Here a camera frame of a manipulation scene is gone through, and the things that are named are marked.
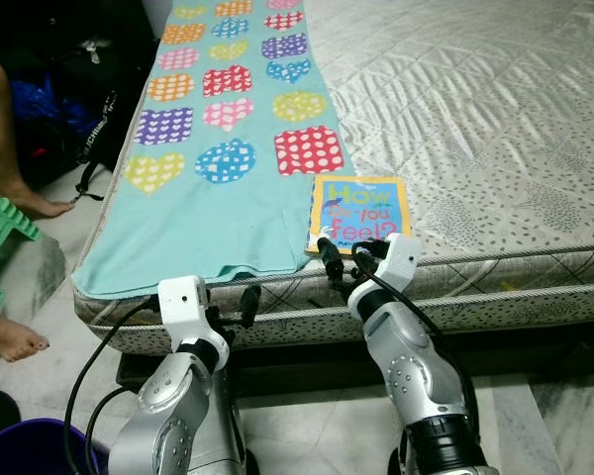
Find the book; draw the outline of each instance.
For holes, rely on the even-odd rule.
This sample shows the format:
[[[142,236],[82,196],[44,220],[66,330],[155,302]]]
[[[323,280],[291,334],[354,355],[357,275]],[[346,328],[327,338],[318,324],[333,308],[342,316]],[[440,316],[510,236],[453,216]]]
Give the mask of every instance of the book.
[[[342,254],[355,242],[412,233],[405,183],[398,177],[316,175],[306,250],[331,240]]]

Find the black cable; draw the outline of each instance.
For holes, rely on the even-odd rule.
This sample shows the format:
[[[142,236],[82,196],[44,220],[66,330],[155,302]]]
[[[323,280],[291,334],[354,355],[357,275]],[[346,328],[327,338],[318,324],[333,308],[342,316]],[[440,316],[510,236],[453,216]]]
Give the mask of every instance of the black cable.
[[[464,371],[461,369],[461,365],[459,364],[455,356],[453,356],[450,353],[447,353],[444,350],[444,348],[439,348],[439,345],[446,346],[446,343],[442,331],[436,326],[436,324],[434,324],[434,322],[432,322],[431,319],[427,317],[427,315],[422,310],[416,307],[416,305],[414,305],[414,303],[411,300],[409,300],[409,298],[407,298],[405,295],[396,290],[394,287],[392,287],[390,284],[385,282],[380,277],[374,275],[368,268],[365,267],[363,262],[361,262],[361,259],[358,258],[356,250],[359,247],[364,247],[365,249],[370,250],[370,248],[373,246],[374,242],[372,241],[355,242],[352,245],[351,249],[352,260],[356,264],[356,267],[358,267],[358,269],[362,273],[364,273],[373,282],[375,282],[385,290],[389,291],[392,294],[392,296],[401,301],[409,310],[411,310],[414,313],[414,315],[416,315],[416,317],[420,319],[421,322],[423,322],[429,328],[430,331],[433,332],[434,340],[437,344],[436,352],[453,367],[460,381],[462,382],[462,389],[464,391],[464,404],[466,405],[466,408],[469,411],[471,425],[475,435],[477,436],[477,440],[479,441],[479,408],[477,407],[477,396],[475,395],[473,381],[471,380],[470,376],[464,373]]]
[[[108,404],[112,399],[116,398],[122,393],[130,391],[130,388],[117,388],[114,391],[111,391],[104,397],[97,407],[95,408],[92,416],[90,416],[90,420],[88,421],[88,428],[86,429],[86,442],[85,442],[85,452],[86,452],[86,468],[88,469],[89,475],[99,475],[99,473],[95,470],[95,467],[92,463],[92,434],[95,430],[95,424],[97,423],[97,418],[99,418],[99,414],[103,410],[103,408]]]
[[[75,384],[72,386],[72,391],[70,391],[70,397],[68,398],[68,404],[66,406],[66,414],[64,416],[64,421],[63,421],[63,451],[64,451],[64,454],[66,455],[66,460],[68,461],[70,470],[74,475],[83,475],[79,471],[79,468],[77,467],[77,464],[75,463],[75,459],[72,455],[72,449],[70,448],[70,424],[71,424],[71,420],[72,420],[72,412],[74,410],[75,401],[77,400],[77,392],[79,391],[79,387],[81,386],[81,383],[83,382],[83,379],[86,376],[86,373],[88,372],[90,367],[94,364],[94,362],[97,359],[97,357],[99,356],[99,354],[101,354],[101,351],[103,351],[103,348],[106,347],[108,342],[112,339],[112,337],[117,332],[117,330],[121,327],[121,325],[124,324],[131,316],[140,312],[141,310],[154,308],[154,302],[152,300],[153,298],[154,298],[154,296],[151,296],[148,300],[144,301],[142,304],[137,305],[136,307],[131,309],[126,315],[124,315],[118,322],[115,323],[115,325],[110,329],[110,331],[106,334],[106,336],[101,340],[101,343],[99,343],[99,346],[97,346],[97,349],[94,350],[94,352],[90,356],[90,359],[88,359],[86,364],[83,366],[83,368],[81,369],[81,372],[77,376]]]

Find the leg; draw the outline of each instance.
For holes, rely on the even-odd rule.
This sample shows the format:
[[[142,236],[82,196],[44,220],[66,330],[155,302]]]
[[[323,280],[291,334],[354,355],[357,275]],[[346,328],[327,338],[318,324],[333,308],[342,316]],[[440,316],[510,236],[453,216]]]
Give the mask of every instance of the leg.
[[[68,203],[52,203],[35,193],[22,179],[18,167],[11,89],[7,75],[0,66],[0,195],[33,218],[52,218],[72,208]]]
[[[0,356],[4,359],[17,361],[48,347],[46,338],[0,315]]]

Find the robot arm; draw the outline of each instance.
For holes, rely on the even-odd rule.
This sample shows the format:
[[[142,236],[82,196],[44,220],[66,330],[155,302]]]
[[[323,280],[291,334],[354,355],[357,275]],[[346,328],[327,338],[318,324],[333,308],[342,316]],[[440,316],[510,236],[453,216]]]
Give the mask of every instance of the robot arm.
[[[420,243],[399,234],[387,241],[374,275],[401,290],[413,278]],[[436,352],[412,310],[373,280],[358,285],[347,304],[363,321],[367,349],[403,421],[405,473],[498,475],[486,465],[469,423],[459,374]]]
[[[194,436],[209,409],[212,374],[229,358],[227,342],[206,319],[200,278],[160,282],[158,300],[174,353],[139,392],[139,409],[112,446],[111,475],[186,474]]]

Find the bed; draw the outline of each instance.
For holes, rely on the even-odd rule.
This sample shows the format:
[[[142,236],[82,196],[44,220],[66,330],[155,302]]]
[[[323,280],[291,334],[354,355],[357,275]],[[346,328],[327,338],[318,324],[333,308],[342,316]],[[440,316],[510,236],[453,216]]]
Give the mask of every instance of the bed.
[[[594,1],[304,4],[354,170],[406,182],[424,246],[409,297],[448,333],[594,322]],[[109,224],[141,109],[77,270]],[[236,347],[362,339],[317,259],[216,282],[212,302],[235,311],[251,283],[260,313]],[[99,336],[146,297],[74,290]],[[150,311],[110,344],[170,351]]]

